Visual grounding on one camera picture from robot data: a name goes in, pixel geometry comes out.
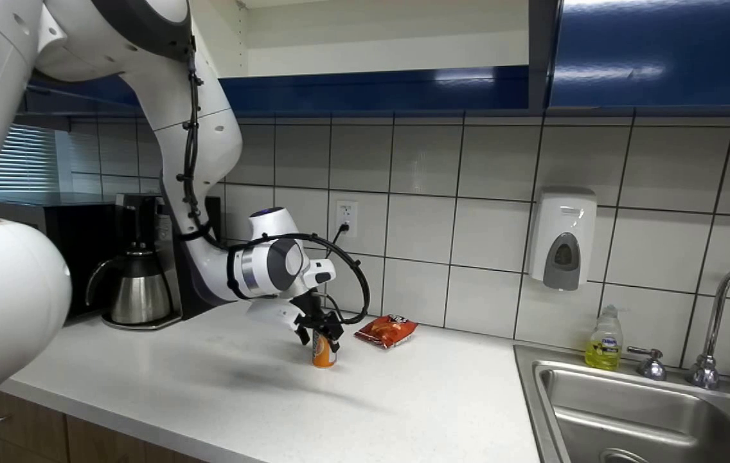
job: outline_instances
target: white countertop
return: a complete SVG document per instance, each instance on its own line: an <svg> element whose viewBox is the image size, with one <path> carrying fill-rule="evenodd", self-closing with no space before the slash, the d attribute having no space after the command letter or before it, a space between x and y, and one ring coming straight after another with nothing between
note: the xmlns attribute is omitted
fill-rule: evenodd
<svg viewBox="0 0 730 463"><path fill-rule="evenodd" d="M241 304L161 331L91 318L2 391L202 461L539 461L510 342L422 325L384 351L353 331L322 370Z"/></svg>

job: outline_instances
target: black cable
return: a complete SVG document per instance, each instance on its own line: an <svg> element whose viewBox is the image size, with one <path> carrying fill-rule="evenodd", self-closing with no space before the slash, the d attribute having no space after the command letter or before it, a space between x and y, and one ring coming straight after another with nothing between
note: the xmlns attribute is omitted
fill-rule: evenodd
<svg viewBox="0 0 730 463"><path fill-rule="evenodd" d="M251 238L251 241L245 241L245 243L236 243L231 248L251 248L258 243L264 243L264 241L274 241L274 238L301 238L301 241L314 241L314 243L322 243L323 248L335 252L358 278L359 282L359 291L363 291L363 309L353 316L353 318L339 318L342 323L358 323L368 316L368 306L369 306L369 284L368 284L368 278L359 266L358 259L353 259L342 246L337 246L335 241L326 241L315 234L274 234L274 237L262 237L262 238Z"/></svg>
<svg viewBox="0 0 730 463"><path fill-rule="evenodd" d="M331 238L331 241L337 243L337 241L339 241L339 237L342 237L342 234L348 234L348 232L349 232L349 224L342 224L342 225L337 229L337 234L335 234L335 238Z"/></svg>
<svg viewBox="0 0 730 463"><path fill-rule="evenodd" d="M323 293L322 297L326 297L331 304L335 314L342 318L342 309L339 309L337 297L330 295L330 293Z"/></svg>

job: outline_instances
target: lower cabinet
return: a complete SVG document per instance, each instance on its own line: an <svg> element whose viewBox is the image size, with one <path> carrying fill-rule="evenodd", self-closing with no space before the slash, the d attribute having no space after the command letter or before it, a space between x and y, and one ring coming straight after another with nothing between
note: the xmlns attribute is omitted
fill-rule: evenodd
<svg viewBox="0 0 730 463"><path fill-rule="evenodd" d="M0 463L196 463L112 430L0 392Z"/></svg>

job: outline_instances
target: red food package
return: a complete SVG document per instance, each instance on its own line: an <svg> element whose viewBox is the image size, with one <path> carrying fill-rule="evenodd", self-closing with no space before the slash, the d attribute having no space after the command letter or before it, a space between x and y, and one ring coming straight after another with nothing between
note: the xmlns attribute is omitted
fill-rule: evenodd
<svg viewBox="0 0 730 463"><path fill-rule="evenodd" d="M366 323L358 336L377 345L384 349L390 349L394 345L403 342L416 331L416 320L403 316L377 316L369 323Z"/></svg>

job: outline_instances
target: electrical outlet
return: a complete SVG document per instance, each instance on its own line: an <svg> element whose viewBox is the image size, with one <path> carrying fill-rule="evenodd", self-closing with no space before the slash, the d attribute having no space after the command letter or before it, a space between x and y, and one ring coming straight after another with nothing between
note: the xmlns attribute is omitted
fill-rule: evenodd
<svg viewBox="0 0 730 463"><path fill-rule="evenodd" d="M348 237L358 237L359 229L359 202L339 199L337 202L337 225L348 224Z"/></svg>

